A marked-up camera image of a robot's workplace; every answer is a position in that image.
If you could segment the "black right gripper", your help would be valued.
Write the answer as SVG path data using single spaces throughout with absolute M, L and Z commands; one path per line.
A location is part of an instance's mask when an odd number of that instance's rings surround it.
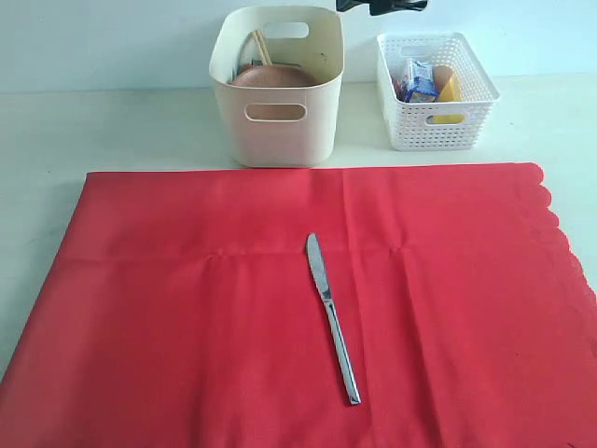
M 423 11 L 427 8 L 427 0 L 336 0 L 337 12 L 347 12 L 361 5 L 368 6 L 368 13 L 372 17 L 390 14 L 398 11 Z

